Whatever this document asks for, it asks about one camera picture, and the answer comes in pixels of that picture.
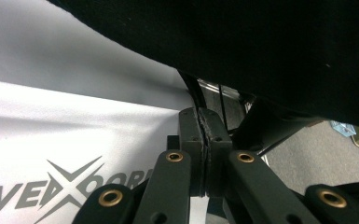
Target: black plastic bracket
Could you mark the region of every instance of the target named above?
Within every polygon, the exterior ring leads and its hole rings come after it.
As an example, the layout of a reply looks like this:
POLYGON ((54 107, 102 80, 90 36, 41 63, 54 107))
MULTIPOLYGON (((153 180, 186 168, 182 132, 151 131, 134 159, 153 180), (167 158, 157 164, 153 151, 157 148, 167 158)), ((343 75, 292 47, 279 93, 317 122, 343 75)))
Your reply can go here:
POLYGON ((188 223, 190 170, 191 159, 184 151, 161 153, 133 223, 188 223))

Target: black fabric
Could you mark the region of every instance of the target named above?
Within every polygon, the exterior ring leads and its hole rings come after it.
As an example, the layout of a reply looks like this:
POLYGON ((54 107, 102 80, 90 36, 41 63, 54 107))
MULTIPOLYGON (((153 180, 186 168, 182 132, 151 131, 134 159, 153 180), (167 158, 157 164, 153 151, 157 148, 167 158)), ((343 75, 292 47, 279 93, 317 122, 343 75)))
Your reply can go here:
POLYGON ((50 0, 194 77, 359 125, 359 0, 50 0))

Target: black metal frame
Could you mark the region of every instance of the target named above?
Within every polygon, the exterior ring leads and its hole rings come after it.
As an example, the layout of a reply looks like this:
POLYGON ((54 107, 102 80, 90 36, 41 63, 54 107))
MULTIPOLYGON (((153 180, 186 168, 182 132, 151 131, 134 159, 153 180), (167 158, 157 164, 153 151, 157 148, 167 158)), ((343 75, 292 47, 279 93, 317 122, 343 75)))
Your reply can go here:
MULTIPOLYGON (((238 150, 239 143, 276 140, 312 120, 304 116, 296 119, 298 114, 293 116, 287 111, 277 116, 270 105, 256 104, 253 109, 264 111, 260 116, 268 118, 256 133, 262 136, 250 139, 252 133, 247 130, 246 138, 237 144, 231 142, 224 124, 212 110, 181 111, 179 136, 168 137, 168 150, 159 155, 150 179, 133 190, 115 184, 96 189, 74 223, 185 224, 189 220, 189 198, 205 194, 223 198, 229 223, 359 223, 359 202, 344 191, 318 185, 309 187, 305 197, 297 196, 256 153, 238 150), (285 134, 274 133, 268 130, 267 122, 275 125, 275 132, 284 126, 292 129, 285 134)), ((257 114, 251 116, 261 119, 257 114)), ((255 125, 251 120, 245 124, 248 126, 242 125, 241 129, 255 125)))

